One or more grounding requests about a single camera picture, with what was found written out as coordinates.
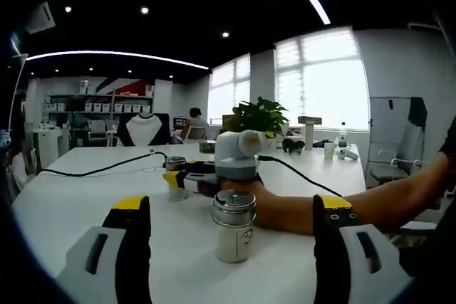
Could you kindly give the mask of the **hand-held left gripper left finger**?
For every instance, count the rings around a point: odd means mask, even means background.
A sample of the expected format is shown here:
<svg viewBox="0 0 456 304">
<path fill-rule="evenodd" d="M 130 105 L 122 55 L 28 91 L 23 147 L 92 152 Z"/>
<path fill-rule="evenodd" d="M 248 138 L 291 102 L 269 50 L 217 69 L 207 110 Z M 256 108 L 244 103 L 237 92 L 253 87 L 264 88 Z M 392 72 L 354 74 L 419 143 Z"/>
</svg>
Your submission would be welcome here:
<svg viewBox="0 0 456 304">
<path fill-rule="evenodd" d="M 76 303 L 151 303 L 150 237 L 149 197 L 121 199 L 69 248 L 57 282 Z"/>
</svg>

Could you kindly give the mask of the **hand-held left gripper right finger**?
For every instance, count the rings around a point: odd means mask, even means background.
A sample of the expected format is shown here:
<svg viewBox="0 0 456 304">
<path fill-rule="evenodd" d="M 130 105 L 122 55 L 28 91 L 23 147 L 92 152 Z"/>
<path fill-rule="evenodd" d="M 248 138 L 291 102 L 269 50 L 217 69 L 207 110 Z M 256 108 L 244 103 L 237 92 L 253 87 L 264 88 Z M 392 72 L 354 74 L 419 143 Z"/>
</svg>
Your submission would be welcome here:
<svg viewBox="0 0 456 304">
<path fill-rule="evenodd" d="M 315 303 L 392 303 L 410 282 L 394 245 L 371 224 L 360 225 L 343 197 L 315 195 Z"/>
</svg>

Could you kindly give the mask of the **person's right hand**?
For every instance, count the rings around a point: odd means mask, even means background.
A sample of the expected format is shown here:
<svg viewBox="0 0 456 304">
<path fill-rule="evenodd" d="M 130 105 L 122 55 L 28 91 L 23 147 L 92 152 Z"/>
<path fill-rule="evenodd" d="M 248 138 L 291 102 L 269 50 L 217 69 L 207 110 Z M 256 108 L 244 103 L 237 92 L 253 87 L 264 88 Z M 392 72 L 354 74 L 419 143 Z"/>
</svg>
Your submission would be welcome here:
<svg viewBox="0 0 456 304">
<path fill-rule="evenodd" d="M 272 215 L 272 204 L 276 198 L 266 187 L 257 180 L 234 181 L 223 179 L 221 181 L 223 190 L 234 190 L 237 192 L 248 192 L 256 197 L 256 218 L 254 223 L 263 229 L 271 229 L 270 218 Z"/>
</svg>

